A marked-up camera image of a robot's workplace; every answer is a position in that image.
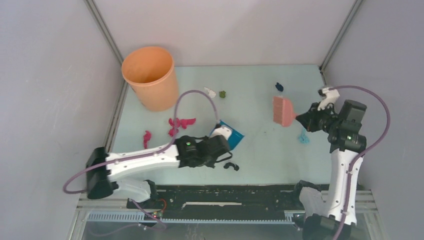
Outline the pink hand brush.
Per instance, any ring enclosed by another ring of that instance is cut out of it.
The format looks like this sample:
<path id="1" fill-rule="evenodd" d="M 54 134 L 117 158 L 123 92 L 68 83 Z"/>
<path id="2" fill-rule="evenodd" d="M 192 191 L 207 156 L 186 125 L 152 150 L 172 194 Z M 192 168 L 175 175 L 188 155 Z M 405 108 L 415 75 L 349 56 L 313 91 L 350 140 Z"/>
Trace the pink hand brush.
<path id="1" fill-rule="evenodd" d="M 296 119 L 293 103 L 283 96 L 274 96 L 272 99 L 273 121 L 282 127 L 289 127 Z"/>

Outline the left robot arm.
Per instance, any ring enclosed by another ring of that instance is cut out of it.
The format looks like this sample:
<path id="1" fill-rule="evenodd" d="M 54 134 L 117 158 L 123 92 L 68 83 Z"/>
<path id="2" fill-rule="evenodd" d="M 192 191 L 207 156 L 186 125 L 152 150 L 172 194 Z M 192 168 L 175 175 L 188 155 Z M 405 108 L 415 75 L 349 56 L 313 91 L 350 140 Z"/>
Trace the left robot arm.
<path id="1" fill-rule="evenodd" d="M 153 181 L 136 181 L 131 176 L 165 168 L 214 168 L 218 158 L 230 153 L 228 137 L 191 137 L 184 135 L 166 148 L 164 145 L 127 153 L 107 153 L 104 147 L 93 150 L 86 163 L 86 195 L 99 200 L 121 193 L 124 197 L 153 208 L 158 194 Z"/>

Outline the blue plastic dustpan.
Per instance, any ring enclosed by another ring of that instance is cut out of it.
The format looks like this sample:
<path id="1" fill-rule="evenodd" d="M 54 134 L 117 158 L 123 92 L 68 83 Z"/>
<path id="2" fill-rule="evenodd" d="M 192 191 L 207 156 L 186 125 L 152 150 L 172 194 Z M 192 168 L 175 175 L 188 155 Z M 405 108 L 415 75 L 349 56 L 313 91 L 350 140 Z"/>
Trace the blue plastic dustpan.
<path id="1" fill-rule="evenodd" d="M 232 129 L 232 135 L 230 136 L 230 138 L 227 140 L 228 144 L 229 144 L 229 149 L 231 151 L 233 151 L 236 146 L 242 141 L 242 139 L 244 138 L 244 135 L 241 134 L 239 131 L 237 131 L 235 128 L 231 127 L 230 125 L 228 125 L 227 123 L 225 123 L 224 121 L 220 121 L 217 125 L 226 125 L 229 128 Z"/>

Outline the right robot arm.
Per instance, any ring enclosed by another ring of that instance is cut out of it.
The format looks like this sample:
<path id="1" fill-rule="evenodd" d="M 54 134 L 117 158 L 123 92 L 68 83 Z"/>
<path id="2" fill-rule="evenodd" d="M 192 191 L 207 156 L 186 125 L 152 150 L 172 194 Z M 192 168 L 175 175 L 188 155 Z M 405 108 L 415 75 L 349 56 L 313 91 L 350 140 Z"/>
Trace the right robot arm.
<path id="1" fill-rule="evenodd" d="M 330 143 L 331 177 L 326 200 L 320 190 L 306 181 L 300 181 L 301 189 L 291 194 L 291 204 L 305 209 L 302 224 L 304 240 L 358 240 L 356 190 L 359 169 L 366 149 L 367 139 L 359 133 L 367 107 L 365 104 L 346 100 L 339 113 L 334 104 L 319 109 L 319 103 L 296 117 L 308 131 L 323 131 Z"/>

